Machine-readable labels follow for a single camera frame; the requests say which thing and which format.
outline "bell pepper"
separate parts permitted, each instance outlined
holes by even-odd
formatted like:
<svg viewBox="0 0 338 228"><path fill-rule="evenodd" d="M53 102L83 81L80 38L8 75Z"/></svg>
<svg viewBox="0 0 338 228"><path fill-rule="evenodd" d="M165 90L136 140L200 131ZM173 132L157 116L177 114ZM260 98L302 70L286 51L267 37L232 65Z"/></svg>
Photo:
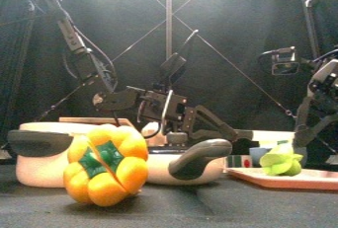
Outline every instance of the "bell pepper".
<svg viewBox="0 0 338 228"><path fill-rule="evenodd" d="M133 127L101 124L75 135L67 158L64 187L77 202L111 206L137 194L148 177L148 149Z"/></svg>

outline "black table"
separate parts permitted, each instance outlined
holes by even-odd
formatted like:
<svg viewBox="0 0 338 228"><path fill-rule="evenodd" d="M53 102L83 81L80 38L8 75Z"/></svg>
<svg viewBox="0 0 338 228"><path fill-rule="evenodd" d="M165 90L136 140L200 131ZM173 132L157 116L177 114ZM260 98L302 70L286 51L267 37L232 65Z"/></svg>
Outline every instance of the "black table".
<svg viewBox="0 0 338 228"><path fill-rule="evenodd" d="M0 166L0 227L338 227L338 190L267 190L224 175L193 187L145 184L112 207L17 182Z"/></svg>

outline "black curtain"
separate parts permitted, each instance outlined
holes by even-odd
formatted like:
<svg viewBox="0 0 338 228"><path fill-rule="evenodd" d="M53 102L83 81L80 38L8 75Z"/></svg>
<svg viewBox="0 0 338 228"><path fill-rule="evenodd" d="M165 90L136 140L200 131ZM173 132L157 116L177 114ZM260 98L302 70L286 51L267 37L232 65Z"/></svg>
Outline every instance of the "black curtain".
<svg viewBox="0 0 338 228"><path fill-rule="evenodd" d="M167 0L63 0L77 28L113 60L119 86L152 89L165 61ZM312 7L320 53L336 44L335 0L316 0ZM199 37L185 52L185 71L173 92L188 105L206 106L232 127L292 130L306 95L310 74L272 76L258 57L268 50L295 46L312 59L302 0L172 0L172 51L192 30ZM67 74L61 52L65 43L53 17L35 22L20 98L12 127L32 121L76 87ZM44 120L60 116L111 116L97 112L91 100L104 88L84 87ZM136 109L117 113L136 127Z"/></svg>

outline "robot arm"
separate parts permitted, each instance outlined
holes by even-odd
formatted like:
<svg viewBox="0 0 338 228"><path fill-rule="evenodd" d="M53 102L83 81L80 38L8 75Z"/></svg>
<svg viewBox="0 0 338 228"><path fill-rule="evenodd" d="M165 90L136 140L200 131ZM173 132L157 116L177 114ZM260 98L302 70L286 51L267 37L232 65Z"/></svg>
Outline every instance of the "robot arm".
<svg viewBox="0 0 338 228"><path fill-rule="evenodd" d="M338 120L338 60L331 59L324 64L318 63L320 67L311 77L307 96L296 111L294 147L304 147L323 128ZM319 122L308 126L311 114L316 115Z"/></svg>
<svg viewBox="0 0 338 228"><path fill-rule="evenodd" d="M91 49L85 46L79 31L73 25L69 14L60 5L61 0L45 0L48 11L56 17L56 23L61 31L68 49L71 53L85 60L75 60L72 62L76 77L81 84L89 83L92 78L99 77L104 83L105 89L109 92L115 91L117 85L117 77L113 65L107 60L107 65L92 54Z"/></svg>

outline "green fruit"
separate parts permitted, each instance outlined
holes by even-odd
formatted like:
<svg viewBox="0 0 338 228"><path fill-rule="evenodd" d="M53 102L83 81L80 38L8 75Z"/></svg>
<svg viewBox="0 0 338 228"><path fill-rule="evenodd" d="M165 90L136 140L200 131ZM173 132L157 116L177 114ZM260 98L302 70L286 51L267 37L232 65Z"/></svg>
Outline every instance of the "green fruit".
<svg viewBox="0 0 338 228"><path fill-rule="evenodd" d="M302 155L292 153L288 144L278 145L260 158L260 166L268 176L295 176L300 173Z"/></svg>

